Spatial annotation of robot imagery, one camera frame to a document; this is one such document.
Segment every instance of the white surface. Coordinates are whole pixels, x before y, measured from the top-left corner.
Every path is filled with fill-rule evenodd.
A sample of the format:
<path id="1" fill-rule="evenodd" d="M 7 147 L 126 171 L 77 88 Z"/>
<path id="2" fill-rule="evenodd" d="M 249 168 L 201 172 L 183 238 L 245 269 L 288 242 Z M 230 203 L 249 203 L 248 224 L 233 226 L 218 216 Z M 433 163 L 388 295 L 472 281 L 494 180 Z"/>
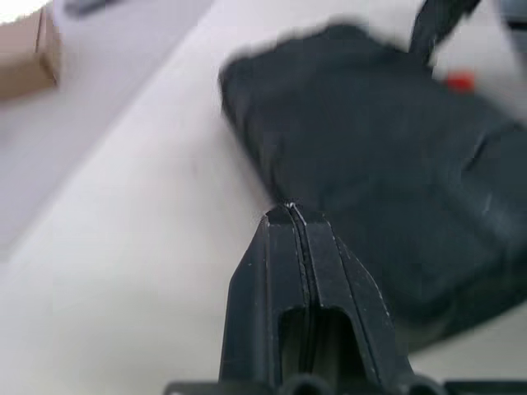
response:
<path id="1" fill-rule="evenodd" d="M 0 257 L 211 3 L 126 0 L 76 20 L 54 1 L 60 87 L 0 102 Z"/>
<path id="2" fill-rule="evenodd" d="M 240 46 L 343 13 L 407 37 L 417 4 L 215 2 L 0 267 L 2 392 L 144 395 L 171 379 L 215 379 L 228 281 L 270 208 L 222 120 L 218 68 Z M 525 88 L 489 4 L 440 64 Z M 514 319 L 524 328 L 526 309 Z M 438 378 L 525 377 L 525 331 L 510 325 L 414 364 Z M 498 342 L 513 345 L 512 359 Z"/>

